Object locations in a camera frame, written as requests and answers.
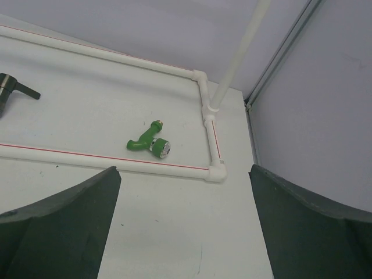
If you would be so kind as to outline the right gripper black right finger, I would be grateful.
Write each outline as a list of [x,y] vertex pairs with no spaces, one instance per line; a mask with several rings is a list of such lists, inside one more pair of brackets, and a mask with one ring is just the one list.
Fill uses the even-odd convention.
[[371,213],[253,165],[249,173],[274,278],[371,278]]

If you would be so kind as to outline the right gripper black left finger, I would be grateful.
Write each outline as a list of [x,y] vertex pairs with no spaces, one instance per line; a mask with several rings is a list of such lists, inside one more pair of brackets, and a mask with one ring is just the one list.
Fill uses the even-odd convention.
[[1,214],[1,278],[97,278],[121,177],[112,166]]

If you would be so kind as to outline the white PVC pipe frame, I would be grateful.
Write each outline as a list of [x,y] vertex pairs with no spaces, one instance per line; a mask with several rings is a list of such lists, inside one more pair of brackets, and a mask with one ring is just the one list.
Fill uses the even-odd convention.
[[241,39],[239,48],[231,59],[228,69],[213,96],[209,94],[208,77],[203,71],[179,68],[151,60],[128,56],[120,52],[60,40],[2,25],[1,36],[3,37],[72,52],[79,55],[117,62],[124,65],[135,66],[145,70],[152,70],[173,76],[188,78],[196,82],[201,95],[202,118],[208,138],[211,163],[208,167],[194,167],[9,144],[1,144],[1,156],[9,159],[69,164],[73,166],[96,167],[100,169],[115,165],[121,171],[195,178],[213,183],[223,182],[227,177],[227,169],[221,157],[216,132],[216,115],[269,6],[270,1],[257,2],[253,15],[246,28],[246,32]]

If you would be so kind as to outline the green plastic water faucet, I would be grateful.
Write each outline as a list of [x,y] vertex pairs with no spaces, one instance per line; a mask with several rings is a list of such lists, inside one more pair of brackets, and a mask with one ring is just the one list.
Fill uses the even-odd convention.
[[126,148],[131,151],[148,150],[153,156],[164,159],[171,150],[170,142],[163,138],[156,138],[163,128],[161,120],[155,120],[137,141],[129,140]]

